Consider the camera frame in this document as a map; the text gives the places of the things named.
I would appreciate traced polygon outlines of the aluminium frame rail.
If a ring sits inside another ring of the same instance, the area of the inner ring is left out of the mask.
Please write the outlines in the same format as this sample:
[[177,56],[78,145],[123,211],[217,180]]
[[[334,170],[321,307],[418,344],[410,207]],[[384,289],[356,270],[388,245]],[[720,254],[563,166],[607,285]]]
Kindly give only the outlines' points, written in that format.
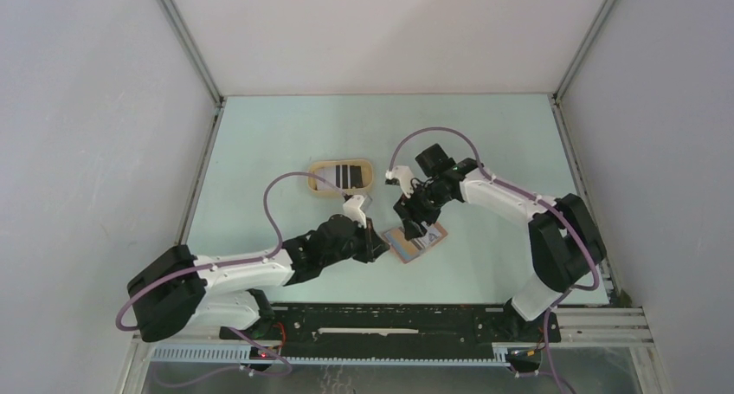
[[274,305],[256,346],[215,327],[145,343],[156,362],[275,365],[507,366],[551,348],[648,348],[653,336],[639,308],[559,307],[511,336],[497,305]]

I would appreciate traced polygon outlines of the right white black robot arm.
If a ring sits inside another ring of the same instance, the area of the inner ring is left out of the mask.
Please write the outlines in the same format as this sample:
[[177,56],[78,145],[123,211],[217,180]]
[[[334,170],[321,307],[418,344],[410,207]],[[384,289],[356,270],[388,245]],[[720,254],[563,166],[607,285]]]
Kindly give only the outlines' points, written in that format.
[[425,236],[442,208],[453,201],[490,210],[526,229],[532,273],[505,304],[503,327],[509,337],[528,339],[538,329],[538,317],[578,288],[584,276],[591,275],[591,287],[598,287],[596,267],[606,258],[607,250],[579,196],[531,194],[492,174],[476,158],[455,161],[438,144],[425,149],[415,161],[424,179],[405,165],[395,165],[385,173],[386,184],[396,184],[402,191],[393,209],[406,238]]

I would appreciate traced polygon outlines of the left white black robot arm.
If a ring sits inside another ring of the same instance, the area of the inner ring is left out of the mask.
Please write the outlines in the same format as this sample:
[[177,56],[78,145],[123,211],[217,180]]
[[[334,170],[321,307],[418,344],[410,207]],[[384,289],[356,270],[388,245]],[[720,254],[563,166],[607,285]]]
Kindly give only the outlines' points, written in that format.
[[274,327],[264,288],[316,279],[343,261],[371,263],[389,249],[372,225],[344,215],[260,253],[204,256],[176,245],[128,282],[134,328],[149,343],[198,327],[231,327],[263,339]]

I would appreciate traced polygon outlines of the black card in tray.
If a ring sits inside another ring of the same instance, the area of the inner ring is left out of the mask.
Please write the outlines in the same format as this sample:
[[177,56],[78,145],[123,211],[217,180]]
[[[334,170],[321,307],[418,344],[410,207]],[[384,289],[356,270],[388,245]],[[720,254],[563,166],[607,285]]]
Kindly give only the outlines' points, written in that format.
[[337,180],[342,189],[361,189],[364,187],[364,177],[360,165],[337,165]]

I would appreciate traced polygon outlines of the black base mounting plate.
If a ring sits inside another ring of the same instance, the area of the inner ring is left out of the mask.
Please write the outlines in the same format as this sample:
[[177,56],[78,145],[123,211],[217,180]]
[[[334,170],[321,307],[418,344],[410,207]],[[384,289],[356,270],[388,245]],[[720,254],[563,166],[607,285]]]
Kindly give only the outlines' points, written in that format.
[[289,359],[493,360],[561,339],[555,315],[518,322],[493,304],[274,303],[242,332]]

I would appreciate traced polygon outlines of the beige oval card tray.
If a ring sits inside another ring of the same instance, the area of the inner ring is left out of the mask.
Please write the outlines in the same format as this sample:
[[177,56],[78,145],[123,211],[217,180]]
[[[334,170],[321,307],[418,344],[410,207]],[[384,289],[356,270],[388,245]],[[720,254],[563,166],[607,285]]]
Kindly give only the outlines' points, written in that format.
[[353,194],[369,193],[374,182],[374,170],[364,158],[317,161],[307,170],[317,178],[307,178],[308,189],[318,197],[339,197],[330,184]]

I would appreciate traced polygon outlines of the brown leather card holder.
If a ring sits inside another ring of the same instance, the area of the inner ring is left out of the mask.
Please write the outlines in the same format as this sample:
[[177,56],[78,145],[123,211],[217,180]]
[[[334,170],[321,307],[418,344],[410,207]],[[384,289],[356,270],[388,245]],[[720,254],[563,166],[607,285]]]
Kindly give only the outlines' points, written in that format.
[[389,229],[383,233],[383,239],[390,245],[391,251],[403,264],[412,262],[445,240],[447,231],[436,223],[427,227],[424,236],[408,239],[403,226]]

